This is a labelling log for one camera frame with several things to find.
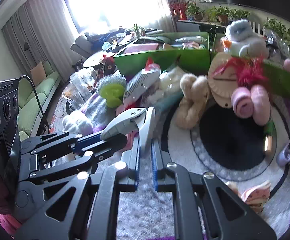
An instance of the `terracotta pot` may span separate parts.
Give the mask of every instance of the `terracotta pot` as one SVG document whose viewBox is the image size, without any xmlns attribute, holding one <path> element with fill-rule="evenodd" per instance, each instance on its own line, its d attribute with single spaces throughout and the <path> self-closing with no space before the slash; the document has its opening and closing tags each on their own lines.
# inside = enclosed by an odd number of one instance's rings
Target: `terracotta pot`
<svg viewBox="0 0 290 240">
<path fill-rule="evenodd" d="M 203 19 L 203 15 L 201 14 L 201 12 L 199 12 L 198 14 L 196 14 L 194 16 L 195 21 L 201 21 Z"/>
<path fill-rule="evenodd" d="M 221 25 L 223 25 L 223 26 L 228 25 L 228 16 L 227 15 L 219 15 L 218 19 L 219 19 Z"/>
</svg>

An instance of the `circular rug pattern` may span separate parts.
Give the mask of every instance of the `circular rug pattern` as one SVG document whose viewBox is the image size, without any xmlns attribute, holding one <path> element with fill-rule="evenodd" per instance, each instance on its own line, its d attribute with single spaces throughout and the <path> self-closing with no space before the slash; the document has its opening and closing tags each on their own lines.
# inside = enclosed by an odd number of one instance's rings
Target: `circular rug pattern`
<svg viewBox="0 0 290 240">
<path fill-rule="evenodd" d="M 232 109 L 215 103 L 206 108 L 200 123 L 191 130 L 199 160 L 218 177 L 231 181 L 250 180 L 265 171 L 276 152 L 275 128 L 272 138 L 272 151 L 264 154 L 264 128 L 252 118 L 240 119 Z"/>
</svg>

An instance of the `tan stuffed animal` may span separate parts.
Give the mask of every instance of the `tan stuffed animal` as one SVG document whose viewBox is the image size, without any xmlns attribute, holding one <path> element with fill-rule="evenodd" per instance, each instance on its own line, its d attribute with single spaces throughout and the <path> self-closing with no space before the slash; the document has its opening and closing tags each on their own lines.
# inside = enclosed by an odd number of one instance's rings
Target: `tan stuffed animal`
<svg viewBox="0 0 290 240">
<path fill-rule="evenodd" d="M 185 74 L 180 80 L 184 98 L 176 111 L 176 124 L 183 129 L 191 129 L 199 121 L 209 99 L 210 89 L 206 76 Z"/>
</svg>

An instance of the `scrub brush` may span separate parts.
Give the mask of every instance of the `scrub brush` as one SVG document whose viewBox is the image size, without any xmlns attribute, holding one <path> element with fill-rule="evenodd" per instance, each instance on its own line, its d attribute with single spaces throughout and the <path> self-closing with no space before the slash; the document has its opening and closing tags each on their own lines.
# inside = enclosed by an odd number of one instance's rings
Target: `scrub brush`
<svg viewBox="0 0 290 240">
<path fill-rule="evenodd" d="M 126 79 L 123 75 L 108 75 L 101 78 L 96 85 L 96 93 L 106 99 L 106 105 L 110 108 L 122 104 L 120 99 L 125 91 Z"/>
</svg>

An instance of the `white clip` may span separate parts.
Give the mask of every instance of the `white clip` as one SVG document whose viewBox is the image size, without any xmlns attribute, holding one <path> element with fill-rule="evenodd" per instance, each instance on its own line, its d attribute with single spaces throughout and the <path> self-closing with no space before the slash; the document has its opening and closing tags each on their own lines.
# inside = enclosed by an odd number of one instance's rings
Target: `white clip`
<svg viewBox="0 0 290 240">
<path fill-rule="evenodd" d="M 146 149 L 146 145 L 152 139 L 154 130 L 155 109 L 132 108 L 122 112 L 103 130 L 101 140 L 106 140 L 119 133 L 127 134 L 138 130 L 140 138 L 141 153 Z"/>
</svg>

